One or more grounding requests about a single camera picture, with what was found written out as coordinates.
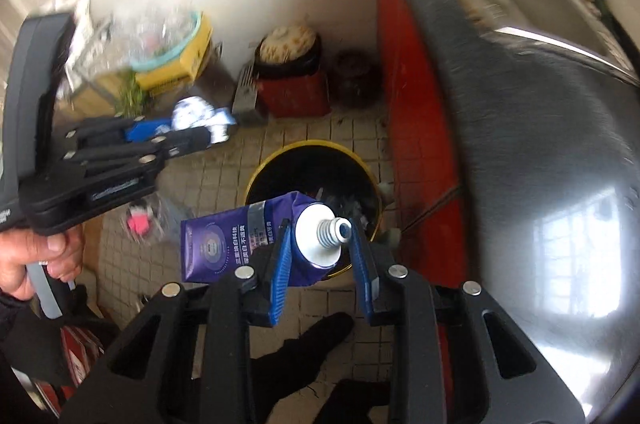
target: person's leg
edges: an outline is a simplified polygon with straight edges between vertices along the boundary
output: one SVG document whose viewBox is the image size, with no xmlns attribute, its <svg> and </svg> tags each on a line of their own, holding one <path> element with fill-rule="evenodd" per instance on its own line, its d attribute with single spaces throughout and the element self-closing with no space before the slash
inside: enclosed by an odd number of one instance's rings
<svg viewBox="0 0 640 424">
<path fill-rule="evenodd" d="M 369 411 L 374 406 L 388 406 L 388 382 L 363 382 L 343 379 L 335 385 L 314 424 L 371 424 Z"/>
<path fill-rule="evenodd" d="M 257 424 L 266 422 L 280 399 L 316 380 L 327 354 L 352 328 L 351 316 L 338 312 L 321 319 L 296 340 L 285 341 L 277 352 L 252 359 Z"/>
</svg>

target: black shoe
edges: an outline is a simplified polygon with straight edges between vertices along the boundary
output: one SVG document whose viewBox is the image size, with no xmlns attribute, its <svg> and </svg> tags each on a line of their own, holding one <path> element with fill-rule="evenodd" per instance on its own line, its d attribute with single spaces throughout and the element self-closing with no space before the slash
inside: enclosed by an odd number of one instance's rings
<svg viewBox="0 0 640 424">
<path fill-rule="evenodd" d="M 337 312 L 317 323 L 299 338 L 300 347 L 324 360 L 327 354 L 343 342 L 353 330 L 353 318 L 344 312 Z"/>
</svg>

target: silver bolt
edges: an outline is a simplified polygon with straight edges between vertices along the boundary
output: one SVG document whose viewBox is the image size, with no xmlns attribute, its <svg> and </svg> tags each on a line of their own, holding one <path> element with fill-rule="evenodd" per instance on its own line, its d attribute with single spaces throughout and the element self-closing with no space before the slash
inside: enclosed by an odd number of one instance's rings
<svg viewBox="0 0 640 424">
<path fill-rule="evenodd" d="M 406 278 L 407 274 L 409 274 L 407 267 L 405 267 L 404 265 L 399 265 L 397 263 L 389 267 L 388 272 L 390 276 L 398 279 Z"/>
<path fill-rule="evenodd" d="M 149 164 L 150 162 L 153 162 L 154 160 L 156 160 L 156 156 L 155 155 L 145 155 L 142 156 L 138 159 L 138 162 L 140 162 L 141 164 Z"/>
<path fill-rule="evenodd" d="M 464 285 L 462 286 L 462 290 L 470 296 L 477 296 L 482 292 L 482 287 L 475 281 L 465 281 Z"/>
<path fill-rule="evenodd" d="M 167 283 L 162 287 L 161 292 L 165 298 L 175 298 L 180 293 L 180 285 L 177 283 Z"/>
<path fill-rule="evenodd" d="M 254 276 L 255 270 L 248 265 L 242 265 L 236 269 L 236 277 L 238 279 L 251 279 Z"/>
</svg>

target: blue rubber tip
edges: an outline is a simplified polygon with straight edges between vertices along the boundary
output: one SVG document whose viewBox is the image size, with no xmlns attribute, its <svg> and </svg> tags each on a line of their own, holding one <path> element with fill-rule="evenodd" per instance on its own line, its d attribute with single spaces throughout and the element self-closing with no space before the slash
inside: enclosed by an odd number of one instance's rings
<svg viewBox="0 0 640 424">
<path fill-rule="evenodd" d="M 356 297 L 360 310 L 365 319 L 369 322 L 373 314 L 373 299 L 371 295 L 371 280 L 367 275 L 367 267 L 362 257 L 362 242 L 360 233 L 353 231 L 351 243 L 349 245 L 351 264 L 353 265 L 353 279 L 356 282 Z"/>
<path fill-rule="evenodd" d="M 287 226 L 282 236 L 280 256 L 278 257 L 271 284 L 269 319 L 272 326 L 278 324 L 284 309 L 284 302 L 287 299 L 287 287 L 289 286 L 289 273 L 291 271 L 291 226 Z"/>
</svg>

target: sink rim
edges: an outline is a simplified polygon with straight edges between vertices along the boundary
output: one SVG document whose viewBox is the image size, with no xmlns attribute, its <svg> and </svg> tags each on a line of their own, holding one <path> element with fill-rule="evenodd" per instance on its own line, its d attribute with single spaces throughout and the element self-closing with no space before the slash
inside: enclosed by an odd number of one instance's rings
<svg viewBox="0 0 640 424">
<path fill-rule="evenodd" d="M 473 0 L 466 1 L 466 8 L 468 8 L 468 4 L 472 3 Z M 636 74 L 628 56 L 609 29 L 600 21 L 600 19 L 591 13 L 584 0 L 571 0 L 571 2 L 576 7 L 577 12 L 583 17 L 596 36 L 601 40 L 602 45 L 606 48 L 606 55 L 594 52 L 593 50 L 578 43 L 547 31 L 536 29 L 524 30 L 518 25 L 501 25 L 493 28 L 490 26 L 493 21 L 488 18 L 488 15 L 484 11 L 478 10 L 478 8 L 474 6 L 473 9 L 482 17 L 482 20 L 484 20 L 483 22 L 486 25 L 484 32 L 480 29 L 481 35 L 483 36 L 491 35 L 490 38 L 498 42 L 508 36 L 519 37 L 521 41 L 529 40 L 534 46 L 548 48 L 555 52 L 561 52 L 568 57 L 577 58 L 584 63 L 593 64 L 598 68 L 605 68 L 610 72 L 613 71 L 614 75 L 620 80 L 632 84 L 633 86 L 640 87 L 640 78 Z"/>
</svg>

